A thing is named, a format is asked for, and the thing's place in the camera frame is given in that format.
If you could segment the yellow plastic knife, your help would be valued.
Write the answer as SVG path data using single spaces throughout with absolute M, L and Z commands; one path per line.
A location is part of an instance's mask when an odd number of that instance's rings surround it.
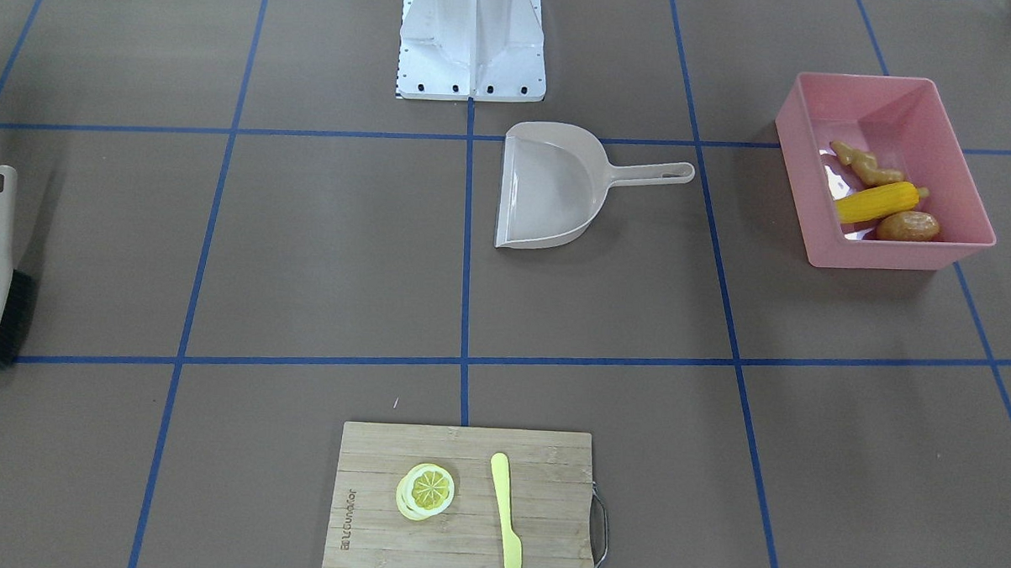
M 498 507 L 498 522 L 500 522 L 503 568 L 523 568 L 523 543 L 513 530 L 513 481 L 507 454 L 503 452 L 492 454 L 489 465 Z

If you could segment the toy ginger root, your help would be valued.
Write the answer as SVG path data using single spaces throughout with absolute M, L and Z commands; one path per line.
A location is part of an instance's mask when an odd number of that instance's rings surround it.
M 844 141 L 830 141 L 830 149 L 835 153 L 837 161 L 847 166 L 867 188 L 883 187 L 906 181 L 904 171 L 897 168 L 880 167 L 879 160 L 872 152 L 857 149 Z

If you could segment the beige hand brush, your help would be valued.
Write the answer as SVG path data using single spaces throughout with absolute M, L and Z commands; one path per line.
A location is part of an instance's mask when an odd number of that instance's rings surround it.
M 17 169 L 0 166 L 0 371 L 13 364 L 35 300 L 35 281 L 15 265 L 13 226 L 19 188 Z

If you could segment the bamboo cutting board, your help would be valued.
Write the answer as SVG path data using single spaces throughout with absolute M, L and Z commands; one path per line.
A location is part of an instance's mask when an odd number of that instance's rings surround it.
M 523 568 L 598 568 L 592 437 L 584 432 L 347 422 L 321 568 L 503 568 L 489 460 L 507 454 Z M 403 517 L 399 480 L 441 465 L 455 499 L 427 520 Z

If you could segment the brown toy potato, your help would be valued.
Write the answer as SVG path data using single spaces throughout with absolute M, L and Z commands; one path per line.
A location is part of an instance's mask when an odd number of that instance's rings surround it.
M 894 213 L 874 228 L 876 239 L 883 241 L 932 242 L 939 234 L 938 219 L 920 211 Z

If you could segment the yellow toy corn cob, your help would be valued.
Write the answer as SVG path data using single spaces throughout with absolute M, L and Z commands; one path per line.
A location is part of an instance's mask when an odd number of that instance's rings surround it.
M 928 187 L 898 181 L 840 197 L 834 200 L 834 207 L 839 223 L 861 224 L 911 211 L 930 195 Z

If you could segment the pink plastic bin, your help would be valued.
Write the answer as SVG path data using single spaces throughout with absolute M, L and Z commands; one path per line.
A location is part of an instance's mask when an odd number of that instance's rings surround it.
M 926 77 L 798 73 L 775 125 L 811 265 L 937 270 L 996 244 Z

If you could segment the beige plastic dustpan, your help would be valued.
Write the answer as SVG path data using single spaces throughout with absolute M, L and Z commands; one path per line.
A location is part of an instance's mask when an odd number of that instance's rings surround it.
M 683 184 L 688 162 L 616 166 L 583 127 L 558 122 L 514 124 L 503 143 L 496 249 L 567 245 L 600 214 L 613 187 Z

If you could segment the yellow lemon slices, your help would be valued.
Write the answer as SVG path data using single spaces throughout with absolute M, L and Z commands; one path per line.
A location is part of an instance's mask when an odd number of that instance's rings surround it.
M 395 505 L 403 517 L 427 520 L 443 513 L 455 500 L 455 479 L 441 465 L 417 464 L 399 480 Z

